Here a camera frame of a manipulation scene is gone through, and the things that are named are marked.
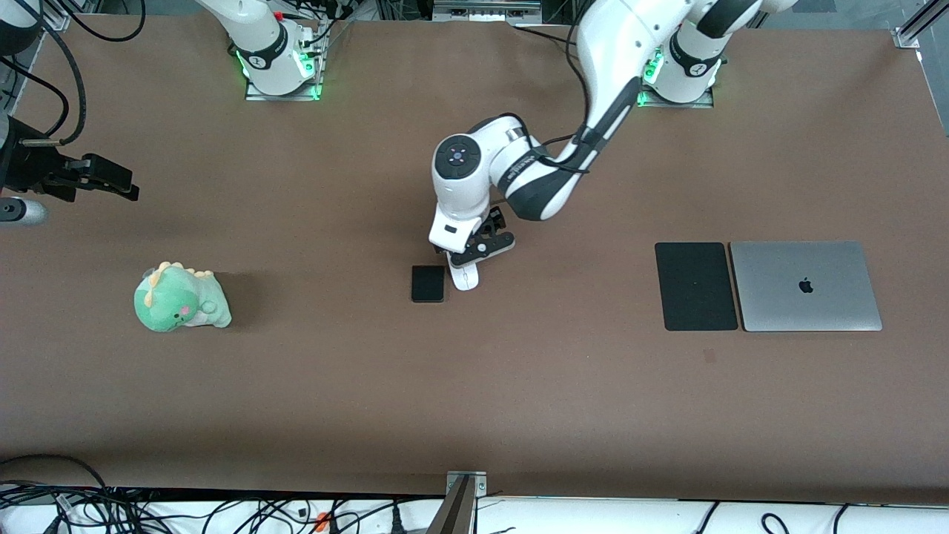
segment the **stuffed animal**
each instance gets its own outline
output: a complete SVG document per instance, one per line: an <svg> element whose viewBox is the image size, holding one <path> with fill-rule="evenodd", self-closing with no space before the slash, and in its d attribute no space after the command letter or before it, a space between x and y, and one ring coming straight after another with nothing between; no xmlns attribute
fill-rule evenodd
<svg viewBox="0 0 949 534"><path fill-rule="evenodd" d="M135 290L135 314L155 332L179 326L231 324L231 310L221 284L211 271L185 269L180 263L162 261L145 273Z"/></svg>

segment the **laptop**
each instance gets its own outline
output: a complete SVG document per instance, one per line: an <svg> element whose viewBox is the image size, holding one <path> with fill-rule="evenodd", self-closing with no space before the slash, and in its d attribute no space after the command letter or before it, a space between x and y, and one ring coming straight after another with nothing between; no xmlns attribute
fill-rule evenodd
<svg viewBox="0 0 949 534"><path fill-rule="evenodd" d="M730 245L748 332L883 328L857 241L736 241Z"/></svg>

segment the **gray floor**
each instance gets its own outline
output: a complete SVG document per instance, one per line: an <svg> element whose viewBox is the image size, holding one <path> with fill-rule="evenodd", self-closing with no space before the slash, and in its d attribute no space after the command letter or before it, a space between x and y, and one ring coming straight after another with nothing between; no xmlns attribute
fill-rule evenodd
<svg viewBox="0 0 949 534"><path fill-rule="evenodd" d="M149 13L190 14L201 10L193 0L146 0ZM771 29L892 29L922 5L922 0L798 0L793 9L769 16L762 28ZM140 12L140 0L102 0L102 11ZM929 80L943 126L949 126L949 16L920 38L922 66Z"/></svg>

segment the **black plug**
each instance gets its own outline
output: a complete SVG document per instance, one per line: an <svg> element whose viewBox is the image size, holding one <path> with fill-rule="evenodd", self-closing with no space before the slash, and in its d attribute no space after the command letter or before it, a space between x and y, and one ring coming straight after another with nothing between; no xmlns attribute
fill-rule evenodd
<svg viewBox="0 0 949 534"><path fill-rule="evenodd" d="M392 534L406 534L402 526L402 514L399 512L398 501L392 502Z"/></svg>

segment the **brown table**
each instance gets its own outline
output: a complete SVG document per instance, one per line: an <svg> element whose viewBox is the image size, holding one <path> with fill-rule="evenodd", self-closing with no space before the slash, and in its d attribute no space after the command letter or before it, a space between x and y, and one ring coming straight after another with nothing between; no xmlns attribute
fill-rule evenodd
<svg viewBox="0 0 949 534"><path fill-rule="evenodd" d="M517 247L440 305L408 296L439 261L433 147L508 110L573 131L555 45L357 23L323 101L262 104L209 15L65 37L89 119L64 152L134 169L141 199L49 200L0 235L4 454L114 485L437 492L477 468L508 494L949 499L949 145L885 32L739 33L714 110L637 111L562 214L511 220ZM36 73L72 93L51 44ZM31 87L17 116L57 113ZM843 238L882 332L663 328L655 242ZM233 326L145 330L132 293L163 260L221 273Z"/></svg>

